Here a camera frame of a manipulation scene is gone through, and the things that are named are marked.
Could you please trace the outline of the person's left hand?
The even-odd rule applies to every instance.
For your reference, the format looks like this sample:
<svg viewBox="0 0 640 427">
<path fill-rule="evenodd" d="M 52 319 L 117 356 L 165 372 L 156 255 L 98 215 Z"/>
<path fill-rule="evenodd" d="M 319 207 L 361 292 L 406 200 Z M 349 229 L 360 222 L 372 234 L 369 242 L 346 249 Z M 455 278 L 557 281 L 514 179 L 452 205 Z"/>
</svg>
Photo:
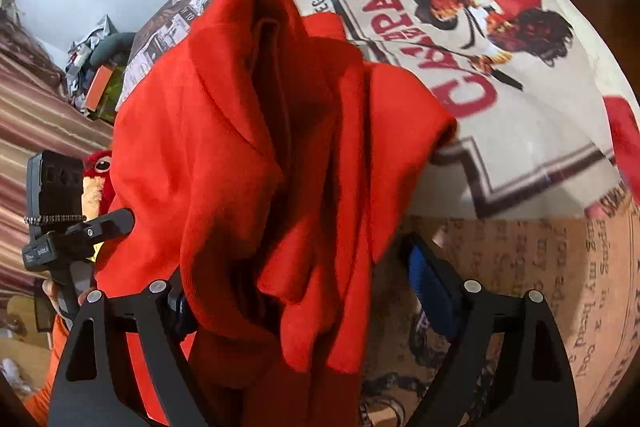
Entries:
<svg viewBox="0 0 640 427">
<path fill-rule="evenodd" d="M 60 296 L 61 294 L 60 286 L 58 286 L 57 283 L 51 280 L 44 280 L 41 284 L 41 287 L 44 292 L 44 295 L 46 295 L 49 298 L 53 309 L 55 309 L 55 312 L 60 317 L 63 317 L 63 319 L 67 319 L 67 317 L 69 317 L 70 314 L 68 314 L 68 311 L 66 309 L 63 309 L 61 307 L 62 297 Z M 82 293 L 77 295 L 78 307 L 81 307 L 84 304 L 87 296 L 91 293 L 91 291 L 94 291 L 94 287 L 88 287 Z"/>
</svg>

